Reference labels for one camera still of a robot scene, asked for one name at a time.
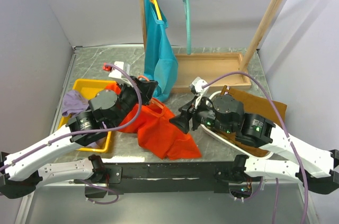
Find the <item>orange plastic hanger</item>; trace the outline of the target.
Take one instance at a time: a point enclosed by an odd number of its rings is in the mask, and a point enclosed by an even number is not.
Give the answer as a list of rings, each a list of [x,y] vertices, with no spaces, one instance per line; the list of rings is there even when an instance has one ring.
[[[138,79],[139,79],[139,80],[145,80],[145,81],[149,82],[149,79],[148,79],[146,76],[143,76],[143,75],[139,75],[139,76],[138,76]],[[160,103],[159,103],[156,99],[154,99],[154,98],[152,98],[152,99],[150,100],[149,106],[156,106],[156,107],[158,107],[159,110],[161,110],[161,111],[164,109],[164,106],[163,106],[162,104],[160,104]]]

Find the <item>orange t shirt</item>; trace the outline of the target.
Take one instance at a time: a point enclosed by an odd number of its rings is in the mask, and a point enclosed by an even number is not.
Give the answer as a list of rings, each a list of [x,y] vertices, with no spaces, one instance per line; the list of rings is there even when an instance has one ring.
[[[164,106],[162,111],[156,106],[143,105],[137,119],[120,132],[137,134],[138,145],[161,159],[201,158],[192,136],[172,125],[169,119],[174,117],[174,113],[157,101]]]

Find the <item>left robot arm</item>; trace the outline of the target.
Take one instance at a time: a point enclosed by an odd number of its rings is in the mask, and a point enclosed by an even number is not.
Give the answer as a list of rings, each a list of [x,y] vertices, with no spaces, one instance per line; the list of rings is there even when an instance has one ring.
[[[14,154],[1,153],[1,195],[17,199],[55,182],[102,181],[106,168],[98,155],[67,163],[53,164],[52,160],[105,138],[110,131],[125,128],[122,121],[135,106],[150,103],[157,85],[155,80],[132,76],[128,84],[118,86],[120,93],[99,91],[85,111],[45,139]]]

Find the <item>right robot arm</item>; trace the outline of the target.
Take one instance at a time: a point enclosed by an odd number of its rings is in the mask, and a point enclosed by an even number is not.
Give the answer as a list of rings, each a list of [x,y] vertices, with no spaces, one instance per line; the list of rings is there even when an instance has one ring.
[[[330,194],[338,189],[337,150],[321,150],[284,130],[273,121],[255,113],[247,113],[243,103],[230,95],[213,100],[195,98],[182,106],[180,114],[169,121],[183,133],[200,125],[234,134],[243,145],[266,150],[283,160],[263,159],[247,154],[237,155],[231,168],[219,171],[216,177],[231,183],[242,183],[250,177],[278,178],[301,183],[318,194]]]

